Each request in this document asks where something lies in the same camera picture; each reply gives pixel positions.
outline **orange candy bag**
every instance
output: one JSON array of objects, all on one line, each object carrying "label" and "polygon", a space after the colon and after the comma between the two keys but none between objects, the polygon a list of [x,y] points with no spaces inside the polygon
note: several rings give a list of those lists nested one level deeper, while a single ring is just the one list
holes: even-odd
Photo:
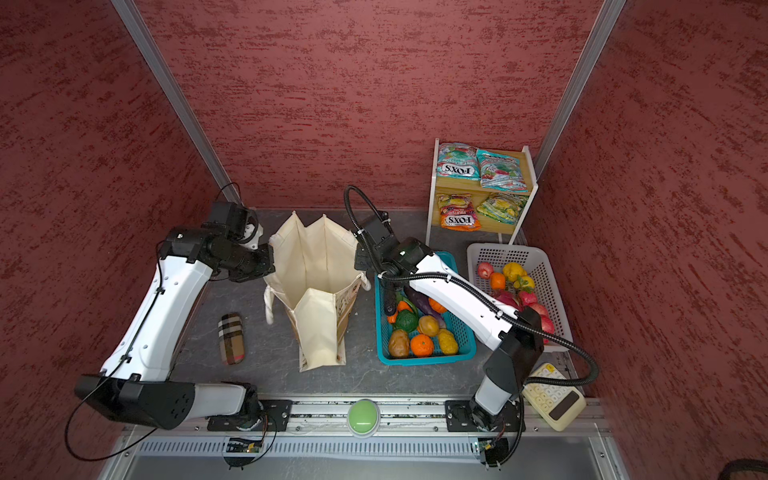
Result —
[{"label": "orange candy bag", "polygon": [[472,195],[438,195],[440,226],[449,230],[472,232],[480,228]]}]

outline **candy bag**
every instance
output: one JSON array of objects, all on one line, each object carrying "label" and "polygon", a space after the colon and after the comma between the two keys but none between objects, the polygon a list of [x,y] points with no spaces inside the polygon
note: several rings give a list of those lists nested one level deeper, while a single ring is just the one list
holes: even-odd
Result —
[{"label": "candy bag", "polygon": [[497,154],[487,150],[478,150],[480,163],[480,185],[483,188],[527,192],[528,186],[523,180],[520,161],[509,155]]},{"label": "candy bag", "polygon": [[440,144],[437,174],[441,177],[479,179],[477,151],[477,147],[467,144]]},{"label": "candy bag", "polygon": [[472,206],[472,195],[438,195],[440,226],[449,230],[472,232],[480,228],[478,216]]},{"label": "candy bag", "polygon": [[520,218],[528,197],[513,194],[490,194],[478,205],[478,212],[502,223],[515,225]]}]

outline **wooden shelf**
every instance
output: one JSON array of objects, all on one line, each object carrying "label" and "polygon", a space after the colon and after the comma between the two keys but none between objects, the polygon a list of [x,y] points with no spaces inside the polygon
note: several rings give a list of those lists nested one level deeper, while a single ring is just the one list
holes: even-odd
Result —
[{"label": "wooden shelf", "polygon": [[[427,237],[426,243],[429,245],[430,232],[433,226],[440,227],[440,210],[437,204],[437,196],[440,194],[456,195],[456,194],[471,194],[472,204],[477,212],[477,207],[488,198],[490,194],[502,194],[504,190],[496,190],[495,188],[483,188],[480,186],[480,180],[469,180],[465,178],[453,178],[453,177],[440,177],[436,174],[437,170],[437,157],[440,140],[435,139],[435,153],[432,159],[432,188],[430,191],[429,199],[429,219],[427,222]],[[523,147],[522,151],[505,151],[505,150],[488,150],[497,154],[510,155],[520,160],[520,171],[523,175],[525,185],[528,187],[527,192],[506,192],[514,195],[522,195],[528,197],[528,202],[523,207],[523,211],[520,213],[520,218],[515,225],[509,223],[502,223],[497,220],[493,220],[490,217],[486,217],[483,214],[477,212],[478,220],[480,221],[480,230],[483,232],[503,233],[512,235],[510,243],[515,239],[515,236],[520,230],[520,226],[525,219],[525,215],[528,213],[528,208],[531,206],[533,197],[538,190],[538,184],[536,183],[536,176],[533,170],[533,160],[531,159],[531,153],[528,150],[528,146]]]}]

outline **plaid pouch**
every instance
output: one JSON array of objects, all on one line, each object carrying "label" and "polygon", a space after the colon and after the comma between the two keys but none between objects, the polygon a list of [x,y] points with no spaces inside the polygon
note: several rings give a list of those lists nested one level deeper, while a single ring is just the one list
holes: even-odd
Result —
[{"label": "plaid pouch", "polygon": [[219,349],[221,360],[227,365],[235,365],[245,358],[243,346],[243,321],[236,313],[228,313],[219,322]]}]

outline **green dome button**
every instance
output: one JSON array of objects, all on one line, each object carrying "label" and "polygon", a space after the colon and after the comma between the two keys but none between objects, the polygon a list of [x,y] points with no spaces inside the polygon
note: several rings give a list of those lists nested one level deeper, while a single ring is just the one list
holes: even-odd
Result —
[{"label": "green dome button", "polygon": [[346,423],[355,437],[370,437],[379,427],[379,406],[368,399],[358,400],[349,407]]}]

